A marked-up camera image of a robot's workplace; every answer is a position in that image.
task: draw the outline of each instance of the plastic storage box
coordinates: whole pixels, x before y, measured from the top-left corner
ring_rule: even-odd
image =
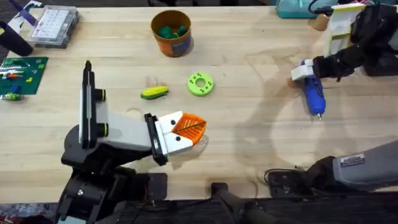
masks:
[[[338,0],[318,0],[311,9],[315,10],[323,6],[334,6]],[[276,11],[278,16],[288,18],[315,18],[317,15],[308,11],[308,5],[312,0],[277,0]]]
[[[36,47],[64,49],[78,20],[78,11],[74,6],[45,6],[28,41]]]

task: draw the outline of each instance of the wooden tabletop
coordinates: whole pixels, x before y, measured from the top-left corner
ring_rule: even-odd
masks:
[[[291,69],[321,53],[323,36],[306,19],[279,19],[273,7],[179,8],[192,20],[194,47],[184,57],[164,56],[150,30],[165,8],[80,8],[80,23],[66,50],[48,56],[36,95],[0,102],[0,203],[56,202],[72,169],[60,162],[63,140],[78,124],[85,60],[109,108],[131,118],[184,111],[208,122],[201,142],[166,166],[148,157],[127,166],[166,172],[168,198],[205,198],[225,181],[240,197],[268,197],[262,174],[270,168],[308,167],[316,160],[369,149],[397,139],[398,77],[357,72],[340,83],[325,80],[323,121],[308,114],[303,93],[288,86]],[[28,35],[25,24],[21,34]],[[206,97],[187,90],[187,78],[209,73]],[[149,86],[168,96],[142,100]]]

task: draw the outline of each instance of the orange cup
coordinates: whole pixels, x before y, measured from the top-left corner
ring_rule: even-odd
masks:
[[[150,23],[155,40],[160,51],[169,57],[179,57],[185,54],[191,44],[191,20],[189,17],[177,10],[166,10],[158,13]],[[169,26],[172,30],[178,30],[180,26],[185,26],[187,32],[176,39],[166,39],[157,35],[160,28]]]

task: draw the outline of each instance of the green object in cup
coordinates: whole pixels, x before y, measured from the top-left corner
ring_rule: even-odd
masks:
[[[178,28],[178,31],[173,33],[171,27],[163,26],[159,29],[158,35],[166,39],[176,39],[186,34],[187,31],[188,30],[185,26],[180,26],[180,28]]]

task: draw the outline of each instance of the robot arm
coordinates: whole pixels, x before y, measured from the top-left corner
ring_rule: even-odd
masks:
[[[162,200],[166,174],[137,174],[121,167],[147,156],[162,166],[169,155],[191,149],[206,121],[181,111],[136,120],[108,111],[106,91],[95,88],[86,62],[80,94],[80,122],[67,134],[61,162],[73,168],[60,197],[56,223],[96,223],[125,200]]]
[[[329,56],[306,60],[292,70],[292,80],[316,76],[337,78],[354,73],[369,61],[377,60],[385,51],[398,50],[398,14],[395,6],[366,6],[351,25],[352,45]]]
[[[316,76],[337,78],[351,75],[365,63],[377,62],[384,52],[397,53],[398,13],[395,6],[366,6],[351,25],[351,46],[329,56],[317,56],[292,70],[292,80]],[[307,171],[272,171],[270,182],[286,176],[290,181],[271,184],[272,188],[296,189],[302,195],[311,192],[348,193],[371,191],[398,184],[398,141],[341,157],[328,156]]]

